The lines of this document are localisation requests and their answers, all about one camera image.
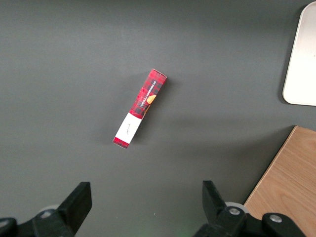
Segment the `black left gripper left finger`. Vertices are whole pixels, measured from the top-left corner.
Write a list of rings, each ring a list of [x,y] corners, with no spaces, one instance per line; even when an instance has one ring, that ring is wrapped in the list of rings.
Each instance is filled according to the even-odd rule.
[[[74,237],[92,208],[90,182],[81,182],[56,208],[39,212],[18,224],[13,217],[0,219],[2,237]]]

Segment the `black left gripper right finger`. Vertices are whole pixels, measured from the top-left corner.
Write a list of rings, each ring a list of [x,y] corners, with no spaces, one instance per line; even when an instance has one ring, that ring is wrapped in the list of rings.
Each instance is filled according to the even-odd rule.
[[[259,220],[243,205],[224,202],[212,181],[202,182],[202,205],[208,220],[196,237],[304,237],[305,234],[288,216],[266,213]]]

